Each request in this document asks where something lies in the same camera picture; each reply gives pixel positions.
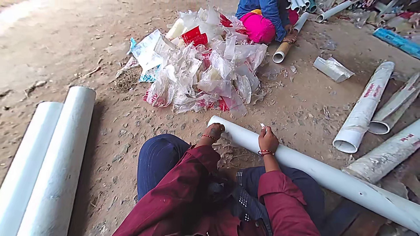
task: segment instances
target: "red bangle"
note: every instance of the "red bangle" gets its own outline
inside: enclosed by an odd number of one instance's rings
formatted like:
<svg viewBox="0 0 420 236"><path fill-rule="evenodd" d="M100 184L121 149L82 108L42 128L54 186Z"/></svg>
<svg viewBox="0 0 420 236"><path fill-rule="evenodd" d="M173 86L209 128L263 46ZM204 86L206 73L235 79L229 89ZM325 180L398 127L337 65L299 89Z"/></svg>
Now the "red bangle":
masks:
<svg viewBox="0 0 420 236"><path fill-rule="evenodd" d="M264 156L264 155L267 155L267 154L270 154L270 155L274 155L274 153L272 153L272 152L270 152L270 151L268 151L268 150L260 150L260 151L258 151L257 152L258 153L258 155L260 155L260 156Z"/></svg>
<svg viewBox="0 0 420 236"><path fill-rule="evenodd" d="M203 134L201 137L209 137L209 138L212 138L215 142L217 142L217 139L215 139L215 138L213 138L213 137L211 137L210 135L206 135L206 134Z"/></svg>

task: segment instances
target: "hand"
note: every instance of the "hand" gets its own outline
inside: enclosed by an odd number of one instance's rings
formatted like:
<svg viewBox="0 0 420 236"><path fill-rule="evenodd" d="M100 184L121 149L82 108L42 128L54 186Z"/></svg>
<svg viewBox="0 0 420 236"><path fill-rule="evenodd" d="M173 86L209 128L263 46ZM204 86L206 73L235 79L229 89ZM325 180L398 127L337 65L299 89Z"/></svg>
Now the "hand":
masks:
<svg viewBox="0 0 420 236"><path fill-rule="evenodd" d="M279 145L277 137L271 131L271 127L263 127L258 137L258 143L261 150L268 150L272 153L275 153Z"/></svg>
<svg viewBox="0 0 420 236"><path fill-rule="evenodd" d="M197 143L195 147L203 146L203 145L211 145L219 140L220 135L225 131L225 126L219 123L211 124L209 127L204 130L204 134L210 137L201 136L200 141Z"/></svg>
<svg viewBox="0 0 420 236"><path fill-rule="evenodd" d="M296 39L297 39L297 33L298 33L298 31L296 29L294 29L291 33L288 33L284 37L283 42L288 42L289 44L295 43Z"/></svg>
<svg viewBox="0 0 420 236"><path fill-rule="evenodd" d="M289 34L289 33L291 33L292 31L293 31L293 29L294 29L294 25L292 25L292 24L288 24L288 25L286 25L285 27L284 27L284 29L286 30L286 32Z"/></svg>

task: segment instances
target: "pink clothing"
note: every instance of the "pink clothing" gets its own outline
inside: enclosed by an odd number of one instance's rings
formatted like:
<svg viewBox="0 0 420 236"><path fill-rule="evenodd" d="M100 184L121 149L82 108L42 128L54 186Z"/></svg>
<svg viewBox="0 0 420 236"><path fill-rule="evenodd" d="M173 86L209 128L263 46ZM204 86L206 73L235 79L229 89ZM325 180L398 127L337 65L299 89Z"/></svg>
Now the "pink clothing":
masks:
<svg viewBox="0 0 420 236"><path fill-rule="evenodd" d="M299 15L294 10L288 10L290 24L294 25ZM245 14L241 18L244 27L247 29L247 35L255 43L270 43L276 37L276 28L274 24L262 15L254 12Z"/></svg>

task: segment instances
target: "person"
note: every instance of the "person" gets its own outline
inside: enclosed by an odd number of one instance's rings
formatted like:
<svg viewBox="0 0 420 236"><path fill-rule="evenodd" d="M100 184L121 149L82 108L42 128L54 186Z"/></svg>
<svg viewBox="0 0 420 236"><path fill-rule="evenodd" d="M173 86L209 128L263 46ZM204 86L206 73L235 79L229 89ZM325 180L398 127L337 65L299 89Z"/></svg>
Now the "person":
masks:
<svg viewBox="0 0 420 236"><path fill-rule="evenodd" d="M212 147L224 131L214 123L192 146L172 134L147 140L137 169L139 201L113 235L320 235L323 192L303 171L277 163L271 128L258 138L265 166L225 175Z"/></svg>
<svg viewBox="0 0 420 236"><path fill-rule="evenodd" d="M298 31L293 25L299 16L296 11L286 10L287 3L287 0L239 0L236 17L255 43L267 44L273 39L295 43Z"/></svg>

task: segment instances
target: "dirt floor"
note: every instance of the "dirt floor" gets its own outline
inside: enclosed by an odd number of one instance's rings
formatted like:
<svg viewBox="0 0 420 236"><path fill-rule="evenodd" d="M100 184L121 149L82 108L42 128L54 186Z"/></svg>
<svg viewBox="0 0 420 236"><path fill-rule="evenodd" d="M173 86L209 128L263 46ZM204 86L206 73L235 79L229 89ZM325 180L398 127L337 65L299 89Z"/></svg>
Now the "dirt floor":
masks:
<svg viewBox="0 0 420 236"><path fill-rule="evenodd" d="M237 1L213 4L229 14L235 12ZM337 19L328 24L308 21L282 64L270 61L278 44L269 45L269 64L257 74L268 95L249 106L245 117L234 120L219 110L174 114L171 108L154 108L142 101L149 84L116 93L111 89L113 80L129 58L130 37L139 40L154 29L166 32L166 24L174 22L177 10L197 11L206 7L205 1L34 0L29 6L25 17L7 24L0 21L0 94L4 93L0 95L0 179L6 175L38 103L64 101L71 85L95 89L97 102L69 235L111 235L135 205L137 155L144 141L171 133L195 143L213 115L252 131L258 131L260 123L270 125L284 145L340 168L350 155L334 149L332 140L376 67L384 61L395 62L399 80L420 68L418 59L371 36L369 26L358 29ZM0 20L4 21L1 16L7 10L2 8ZM327 37L336 42L335 50L320 49ZM330 54L355 75L337 84L312 66L317 56L327 59ZM83 78L98 66L97 72ZM285 68L288 76L281 74L277 81L260 76L276 67ZM24 89L36 81L47 83L26 97ZM402 84L390 80L381 103ZM419 111L416 102L388 135L366 134L353 157L357 159L419 118ZM225 144L215 148L223 154L221 167L263 164L244 149Z"/></svg>

